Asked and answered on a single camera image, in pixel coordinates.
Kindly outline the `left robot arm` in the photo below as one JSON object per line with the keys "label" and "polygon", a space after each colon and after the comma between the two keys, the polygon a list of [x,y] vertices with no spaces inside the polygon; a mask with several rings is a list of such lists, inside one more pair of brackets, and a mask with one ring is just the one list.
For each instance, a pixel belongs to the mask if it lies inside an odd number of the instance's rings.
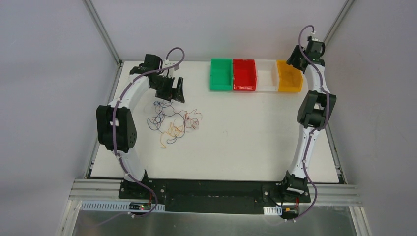
{"label": "left robot arm", "polygon": [[98,141],[113,153],[123,171],[124,180],[133,183],[131,192],[138,199],[154,193],[149,184],[143,181],[146,170],[135,150],[138,135],[133,110],[150,89],[155,91],[157,98],[184,103],[183,78],[173,77],[179,65],[180,62],[172,63],[168,58],[147,54],[142,63],[130,70],[118,97],[96,109]]}

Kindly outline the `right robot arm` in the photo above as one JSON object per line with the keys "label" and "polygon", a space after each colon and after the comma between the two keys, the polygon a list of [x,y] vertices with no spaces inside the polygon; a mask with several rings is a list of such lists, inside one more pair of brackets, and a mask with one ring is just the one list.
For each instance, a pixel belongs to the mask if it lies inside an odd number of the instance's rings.
{"label": "right robot arm", "polygon": [[308,92],[298,110],[299,138],[289,170],[279,188],[281,199],[290,202],[308,192],[308,169],[315,142],[328,124],[336,103],[325,81],[324,42],[313,36],[307,38],[306,47],[296,45],[287,64],[300,70],[307,80]]}

